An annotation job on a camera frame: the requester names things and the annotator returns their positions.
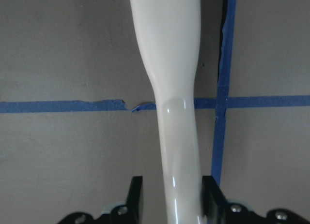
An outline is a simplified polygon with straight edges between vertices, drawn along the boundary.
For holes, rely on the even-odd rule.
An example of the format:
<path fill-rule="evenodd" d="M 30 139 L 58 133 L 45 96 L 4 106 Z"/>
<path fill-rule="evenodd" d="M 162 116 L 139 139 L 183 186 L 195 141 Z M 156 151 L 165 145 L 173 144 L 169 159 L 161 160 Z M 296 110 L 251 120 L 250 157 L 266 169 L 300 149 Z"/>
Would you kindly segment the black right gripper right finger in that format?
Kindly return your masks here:
<path fill-rule="evenodd" d="M 212 176 L 202 177 L 202 204 L 209 224 L 249 223 L 249 210 L 240 202 L 227 200 Z"/>

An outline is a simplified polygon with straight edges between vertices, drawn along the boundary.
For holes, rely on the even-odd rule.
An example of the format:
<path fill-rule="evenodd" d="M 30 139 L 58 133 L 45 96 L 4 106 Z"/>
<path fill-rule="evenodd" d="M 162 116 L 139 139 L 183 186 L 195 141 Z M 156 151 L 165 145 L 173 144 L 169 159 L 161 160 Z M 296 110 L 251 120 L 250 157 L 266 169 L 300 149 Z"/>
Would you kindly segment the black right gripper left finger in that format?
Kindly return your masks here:
<path fill-rule="evenodd" d="M 118 205 L 110 212 L 112 224 L 140 224 L 143 213 L 143 177 L 131 179 L 124 204 Z"/>

